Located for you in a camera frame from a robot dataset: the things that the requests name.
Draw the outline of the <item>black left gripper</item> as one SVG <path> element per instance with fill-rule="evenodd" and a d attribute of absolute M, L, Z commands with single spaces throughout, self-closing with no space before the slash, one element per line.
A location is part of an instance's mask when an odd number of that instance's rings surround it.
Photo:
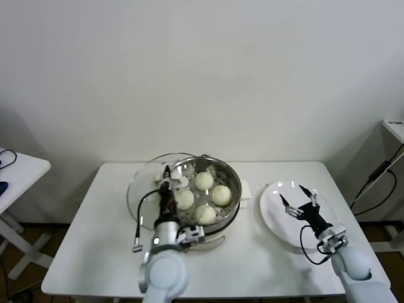
<path fill-rule="evenodd" d="M 172 176 L 171 170 L 168 165 L 165 166 L 162 180 L 160 183 L 160 189 L 158 193 L 160 195 L 160 202 L 159 202 L 159 220 L 171 220 L 171 221 L 178 221 L 177 216 L 177 203 L 175 200 L 175 194 L 172 189 Z"/>

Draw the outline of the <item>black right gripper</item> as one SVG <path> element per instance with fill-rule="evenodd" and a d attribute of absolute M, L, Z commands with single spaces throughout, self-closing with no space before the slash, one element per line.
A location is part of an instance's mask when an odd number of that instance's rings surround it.
<path fill-rule="evenodd" d="M 300 185 L 302 192 L 310 199 L 310 203 L 306 203 L 298 208 L 291 206 L 282 194 L 279 194 L 281 201 L 285 207 L 285 212 L 291 217 L 298 220 L 306 221 L 315 234 L 321 234 L 333 225 L 328 223 L 320 214 L 320 206 L 317 194 L 312 193 L 308 188 Z"/>

